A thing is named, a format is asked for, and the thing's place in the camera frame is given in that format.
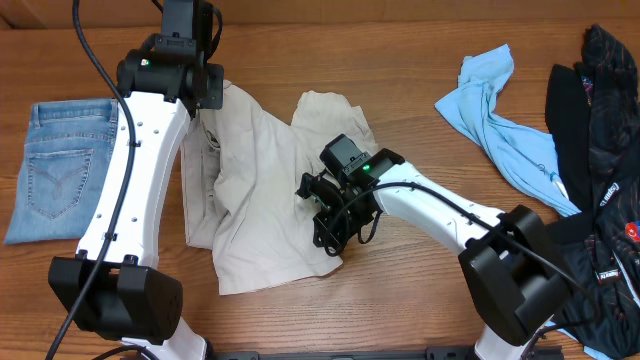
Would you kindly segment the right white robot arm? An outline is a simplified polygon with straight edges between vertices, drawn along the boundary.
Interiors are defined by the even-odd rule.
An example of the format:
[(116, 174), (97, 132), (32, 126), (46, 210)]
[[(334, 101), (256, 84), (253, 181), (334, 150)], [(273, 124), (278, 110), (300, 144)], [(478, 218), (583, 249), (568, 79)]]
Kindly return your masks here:
[(561, 359), (561, 347), (538, 345), (547, 322), (568, 299), (568, 267), (539, 216), (467, 200), (429, 180), (399, 154), (360, 150), (341, 134), (320, 154), (325, 168), (305, 173), (296, 193), (320, 206), (313, 243), (338, 256), (381, 215), (402, 219), (450, 250), (485, 323), (473, 345), (430, 346), (425, 359)]

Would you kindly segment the beige cotton shorts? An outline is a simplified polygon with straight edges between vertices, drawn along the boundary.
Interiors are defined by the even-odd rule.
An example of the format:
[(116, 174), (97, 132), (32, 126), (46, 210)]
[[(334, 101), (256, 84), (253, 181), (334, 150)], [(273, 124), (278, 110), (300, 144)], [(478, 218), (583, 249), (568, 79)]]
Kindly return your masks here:
[(340, 134), (365, 151), (378, 145), (361, 107), (341, 94), (307, 91), (290, 123), (225, 81), (223, 106), (201, 110), (180, 149), (188, 245), (211, 251), (222, 295), (330, 274), (342, 264), (314, 246), (312, 200), (296, 191)]

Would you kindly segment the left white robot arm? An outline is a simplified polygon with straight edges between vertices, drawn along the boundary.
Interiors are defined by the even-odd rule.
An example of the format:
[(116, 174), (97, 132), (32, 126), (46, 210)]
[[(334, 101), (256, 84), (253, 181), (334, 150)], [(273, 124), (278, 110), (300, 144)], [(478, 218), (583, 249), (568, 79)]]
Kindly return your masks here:
[(191, 121), (223, 104), (212, 62), (221, 12), (198, 0), (165, 0), (162, 22), (106, 77), (118, 103), (114, 150), (92, 220), (48, 281), (66, 326), (116, 342), (140, 359), (210, 359), (211, 343), (182, 316), (182, 284), (158, 268), (158, 234), (171, 169)]

